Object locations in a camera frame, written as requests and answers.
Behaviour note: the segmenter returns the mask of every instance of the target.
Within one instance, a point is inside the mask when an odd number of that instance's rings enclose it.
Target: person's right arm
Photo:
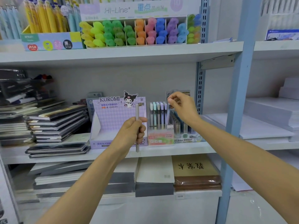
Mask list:
[[[262,196],[287,223],[299,223],[299,170],[249,142],[203,121],[194,100],[175,92],[168,98],[178,116]]]

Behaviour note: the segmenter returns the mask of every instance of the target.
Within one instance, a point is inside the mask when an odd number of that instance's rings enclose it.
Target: black circle label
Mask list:
[[[70,40],[66,39],[66,40],[63,41],[63,46],[66,49],[72,49],[73,48],[73,43]]]

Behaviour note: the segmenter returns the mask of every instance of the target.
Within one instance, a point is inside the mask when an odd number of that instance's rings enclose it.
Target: hand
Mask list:
[[[172,107],[174,107],[180,119],[189,126],[192,127],[192,123],[199,118],[199,114],[192,97],[189,97],[181,92],[175,92],[167,98],[167,101]]]
[[[110,144],[109,147],[118,150],[120,161],[127,156],[130,148],[136,140],[138,144],[142,142],[146,129],[146,127],[142,124],[143,122],[147,122],[147,118],[140,117],[137,121],[135,120],[135,117],[129,118],[124,122],[116,137]]]

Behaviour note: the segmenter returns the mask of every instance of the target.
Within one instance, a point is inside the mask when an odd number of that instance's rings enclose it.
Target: person's left arm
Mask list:
[[[124,122],[108,148],[36,224],[89,224],[118,163],[136,140],[143,140],[146,118]]]

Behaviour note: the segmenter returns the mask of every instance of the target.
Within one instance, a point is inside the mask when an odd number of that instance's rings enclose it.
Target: person's right hand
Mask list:
[[[178,116],[189,126],[199,118],[194,100],[186,94],[175,92],[167,98],[168,103],[176,110]]]

